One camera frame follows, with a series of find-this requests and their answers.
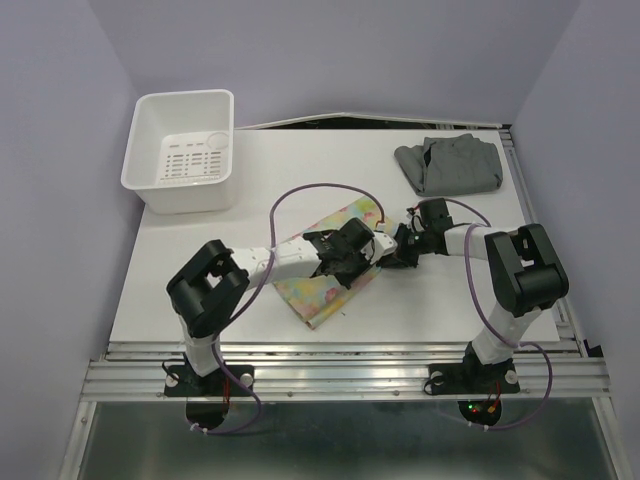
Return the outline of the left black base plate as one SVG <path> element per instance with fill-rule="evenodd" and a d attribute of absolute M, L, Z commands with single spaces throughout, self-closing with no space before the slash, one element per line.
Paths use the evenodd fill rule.
<path fill-rule="evenodd" d="M 164 395 L 166 397 L 249 397 L 228 376 L 218 369 L 211 374 L 201 377 L 186 363 L 164 365 L 166 374 Z"/>

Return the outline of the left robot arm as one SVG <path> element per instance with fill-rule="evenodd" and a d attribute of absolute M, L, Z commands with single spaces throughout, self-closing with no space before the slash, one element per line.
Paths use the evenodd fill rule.
<path fill-rule="evenodd" d="M 317 277 L 333 277 L 349 289 L 396 248 L 392 236 L 358 218 L 270 247 L 231 249 L 220 240 L 207 242 L 166 287 L 183 329 L 188 382 L 202 394 L 221 386 L 219 337 L 240 315 L 237 306 L 246 292 Z"/>

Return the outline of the white plastic basket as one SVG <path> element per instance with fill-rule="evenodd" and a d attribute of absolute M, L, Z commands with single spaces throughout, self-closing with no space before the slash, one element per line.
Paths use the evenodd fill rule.
<path fill-rule="evenodd" d="M 229 209 L 235 200 L 234 95 L 154 93 L 136 102 L 121 185 L 160 215 Z"/>

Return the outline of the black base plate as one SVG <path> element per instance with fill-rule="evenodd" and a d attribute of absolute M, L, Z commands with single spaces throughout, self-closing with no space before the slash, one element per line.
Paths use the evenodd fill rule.
<path fill-rule="evenodd" d="M 436 363 L 428 366 L 428 373 L 429 376 L 423 385 L 427 395 L 480 396 L 489 393 L 520 392 L 518 376 L 512 362 L 479 366 Z"/>
<path fill-rule="evenodd" d="M 211 374 L 201 377 L 186 363 L 164 365 L 166 374 L 164 395 L 166 397 L 249 397 L 228 376 L 218 369 Z"/>

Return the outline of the folded grey skirt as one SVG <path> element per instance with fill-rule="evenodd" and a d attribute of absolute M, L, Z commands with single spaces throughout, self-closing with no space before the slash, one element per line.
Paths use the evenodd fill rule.
<path fill-rule="evenodd" d="M 419 145 L 396 148 L 394 158 L 420 197 L 493 192 L 504 180 L 497 147 L 471 134 L 425 137 Z"/>

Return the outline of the floral pastel skirt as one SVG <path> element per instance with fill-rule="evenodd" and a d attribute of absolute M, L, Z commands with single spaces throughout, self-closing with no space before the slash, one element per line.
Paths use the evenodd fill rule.
<path fill-rule="evenodd" d="M 290 239 L 312 231 L 337 230 L 351 218 L 362 220 L 373 230 L 376 222 L 380 219 L 379 208 L 370 198 L 361 196 L 345 207 L 316 221 L 305 230 L 291 236 Z M 299 320 L 311 330 L 315 330 L 343 308 L 379 273 L 379 267 L 372 267 L 359 277 L 350 289 L 342 286 L 334 276 L 287 279 L 276 282 L 273 286 Z"/>

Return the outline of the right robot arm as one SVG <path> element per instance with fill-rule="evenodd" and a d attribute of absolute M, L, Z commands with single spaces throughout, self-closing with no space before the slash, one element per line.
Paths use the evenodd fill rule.
<path fill-rule="evenodd" d="M 546 233 L 537 223 L 515 230 L 493 228 L 482 223 L 456 224 L 446 198 L 423 200 L 408 209 L 410 222 L 398 226 L 397 249 L 380 261 L 385 268 L 415 268 L 423 255 L 460 256 L 471 300 L 483 324 L 468 344 L 463 360 L 439 367 L 445 383 L 459 381 L 482 390 L 494 380 L 504 379 L 512 368 L 513 353 L 540 314 L 551 309 L 569 290 L 568 276 Z M 480 305 L 471 261 L 487 262 L 495 305 L 485 314 Z"/>

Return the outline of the aluminium front rail frame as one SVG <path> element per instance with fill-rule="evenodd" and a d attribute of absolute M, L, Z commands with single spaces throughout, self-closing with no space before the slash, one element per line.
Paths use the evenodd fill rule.
<path fill-rule="evenodd" d="M 233 244 L 266 239 L 269 208 L 282 192 L 330 178 L 374 193 L 398 216 L 410 194 L 392 152 L 422 137 L 420 130 L 239 130 L 240 195 L 231 209 L 145 211 L 107 350 L 85 376 L 61 477 L 207 479 L 249 468 L 310 478 L 631 478 L 606 363 L 587 354 L 566 302 L 533 327 L 544 352 L 515 359 L 522 391 L 508 398 L 510 412 L 537 404 L 553 363 L 551 398 L 539 416 L 494 435 L 464 426 L 449 397 L 426 415 L 428 364 L 459 359 L 479 328 L 460 261 L 439 260 L 407 282 L 385 274 L 314 331 L 266 289 L 224 336 L 230 363 L 255 366 L 261 399 L 309 415 L 303 428 L 312 452 L 352 447 L 347 464 L 328 454 L 319 468 L 306 467 L 293 451 L 291 424 L 284 447 L 267 444 L 233 460 L 226 438 L 192 433 L 183 402 L 163 394 L 160 366 L 183 350 L 165 287 L 194 250 L 216 233 Z"/>

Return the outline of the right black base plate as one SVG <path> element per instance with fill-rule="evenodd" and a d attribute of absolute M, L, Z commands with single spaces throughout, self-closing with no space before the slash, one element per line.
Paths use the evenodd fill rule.
<path fill-rule="evenodd" d="M 479 366 L 436 363 L 428 366 L 428 373 L 429 376 L 423 385 L 427 395 L 480 396 L 489 393 L 520 392 L 518 376 L 512 362 Z"/>

